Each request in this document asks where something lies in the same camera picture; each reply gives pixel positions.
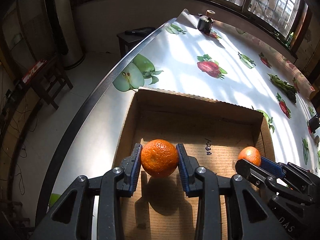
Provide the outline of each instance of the small table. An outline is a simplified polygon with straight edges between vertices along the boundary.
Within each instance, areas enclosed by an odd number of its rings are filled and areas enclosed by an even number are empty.
[[[126,54],[126,47],[128,47],[128,52],[136,46],[140,41],[144,39],[142,36],[137,36],[137,35],[127,35],[124,32],[123,33],[118,33],[117,37],[119,39],[119,48],[120,48],[120,55],[123,58]]]
[[[145,31],[149,34],[149,33],[153,32],[155,29],[156,28],[154,28],[154,27],[144,27],[144,28],[135,29],[135,31],[137,31],[137,30]],[[139,35],[134,35],[134,34],[127,35],[124,32],[118,33],[117,37],[119,39],[119,48],[120,48],[121,57],[123,58],[130,50],[133,49],[134,46],[136,46],[146,36],[139,36]]]

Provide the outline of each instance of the small pot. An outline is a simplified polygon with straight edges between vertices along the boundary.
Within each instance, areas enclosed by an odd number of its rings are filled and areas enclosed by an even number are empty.
[[[311,129],[312,133],[315,133],[316,130],[320,127],[320,121],[319,116],[316,114],[314,117],[312,117],[309,121],[309,127]]]
[[[210,34],[210,30],[212,28],[213,19],[209,18],[206,15],[199,14],[199,21],[197,29],[207,35]]]

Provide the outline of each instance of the wooden chair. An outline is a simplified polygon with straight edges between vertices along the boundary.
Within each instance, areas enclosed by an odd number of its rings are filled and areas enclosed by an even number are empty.
[[[44,78],[49,80],[47,76],[49,72],[52,73],[53,76],[55,76],[55,79],[54,81],[50,82],[49,87],[45,89],[41,82]],[[57,82],[59,82],[60,86],[55,91],[55,93],[50,96],[49,91]],[[68,78],[65,70],[60,63],[58,55],[54,55],[49,61],[44,63],[44,65],[41,66],[41,68],[31,77],[29,83],[33,90],[37,93],[37,95],[42,98],[48,105],[51,104],[55,109],[58,109],[59,106],[56,104],[54,99],[57,97],[63,87],[65,85],[68,85],[70,89],[73,88],[70,79]]]

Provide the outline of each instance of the cardboard box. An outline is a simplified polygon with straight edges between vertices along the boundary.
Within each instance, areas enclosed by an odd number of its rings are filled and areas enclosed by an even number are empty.
[[[263,114],[198,96],[139,88],[129,106],[113,166],[129,156],[135,143],[154,139],[183,143],[188,155],[218,175],[231,177],[240,151],[255,146],[275,160]],[[224,197],[220,197],[222,234],[227,239]],[[122,201],[126,239],[194,239],[198,198],[182,190],[179,171],[164,179],[150,177],[141,167],[137,190]]]

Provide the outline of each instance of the wooden stool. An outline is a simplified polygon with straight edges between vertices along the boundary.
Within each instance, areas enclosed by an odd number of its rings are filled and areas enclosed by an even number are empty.
[[[145,36],[139,35],[128,35],[123,33],[118,33],[117,37],[119,39],[119,49],[121,58],[127,54],[126,46],[128,47],[128,52],[133,49],[140,41],[142,41],[146,36],[148,36],[151,32],[153,32],[156,28],[155,27],[144,27],[135,29],[134,31],[144,31],[146,32]]]
[[[46,78],[46,74],[48,72],[52,72],[52,74],[55,76],[55,80],[50,82],[50,85],[47,89],[45,89],[41,81]],[[53,86],[59,82],[60,86],[55,91],[53,96],[49,95],[49,91],[53,88]],[[67,84],[70,89],[73,88],[73,85],[68,78],[65,70],[63,69],[58,55],[54,55],[48,62],[44,63],[39,70],[36,71],[36,73],[31,77],[30,85],[33,88],[33,90],[37,93],[37,95],[42,98],[48,105],[51,104],[55,109],[58,109],[59,106],[56,104],[54,99],[57,97],[59,92],[63,89],[63,87]]]

